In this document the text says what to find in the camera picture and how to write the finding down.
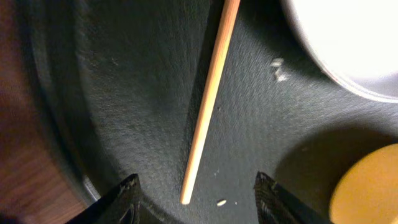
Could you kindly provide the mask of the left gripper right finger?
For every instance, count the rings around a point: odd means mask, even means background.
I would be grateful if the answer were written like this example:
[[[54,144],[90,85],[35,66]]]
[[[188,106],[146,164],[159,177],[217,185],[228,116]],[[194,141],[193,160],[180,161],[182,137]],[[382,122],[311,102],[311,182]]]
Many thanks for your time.
[[[256,175],[254,195],[261,224],[332,224],[264,172]]]

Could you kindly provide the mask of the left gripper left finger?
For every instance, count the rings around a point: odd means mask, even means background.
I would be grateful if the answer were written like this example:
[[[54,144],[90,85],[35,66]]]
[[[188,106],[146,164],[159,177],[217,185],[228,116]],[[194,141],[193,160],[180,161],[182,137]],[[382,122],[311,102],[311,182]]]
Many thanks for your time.
[[[139,177],[132,174],[67,224],[136,224],[140,200]]]

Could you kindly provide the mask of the yellow bowl with shells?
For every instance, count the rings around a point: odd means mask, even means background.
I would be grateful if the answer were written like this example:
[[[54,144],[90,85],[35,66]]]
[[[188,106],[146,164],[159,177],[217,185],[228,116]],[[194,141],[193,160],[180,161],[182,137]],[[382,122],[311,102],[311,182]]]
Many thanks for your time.
[[[333,223],[397,223],[397,144],[349,169],[332,194],[329,216]]]

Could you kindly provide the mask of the grey round plate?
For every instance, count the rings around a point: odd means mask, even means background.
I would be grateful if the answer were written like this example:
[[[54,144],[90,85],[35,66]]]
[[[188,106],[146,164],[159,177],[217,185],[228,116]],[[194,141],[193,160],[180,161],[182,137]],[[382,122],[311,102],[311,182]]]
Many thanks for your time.
[[[283,0],[287,22],[334,82],[397,103],[397,0]]]

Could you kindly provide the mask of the wooden chopstick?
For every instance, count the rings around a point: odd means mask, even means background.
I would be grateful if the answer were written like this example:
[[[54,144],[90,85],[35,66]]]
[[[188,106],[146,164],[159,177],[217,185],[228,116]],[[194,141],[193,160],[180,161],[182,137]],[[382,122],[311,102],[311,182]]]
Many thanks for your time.
[[[182,205],[188,205],[191,201],[239,4],[240,0],[226,0],[223,5],[183,179],[180,194],[180,203]]]

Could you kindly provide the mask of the round black tray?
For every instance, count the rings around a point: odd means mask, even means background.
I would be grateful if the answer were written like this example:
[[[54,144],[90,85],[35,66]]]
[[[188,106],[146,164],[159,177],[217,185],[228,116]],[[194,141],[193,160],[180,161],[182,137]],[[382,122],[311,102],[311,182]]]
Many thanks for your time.
[[[27,1],[41,97],[86,198],[131,174],[141,222],[257,223],[265,172],[320,217],[357,160],[397,142],[397,105],[331,81],[278,1],[242,1],[192,201],[180,204],[222,1]]]

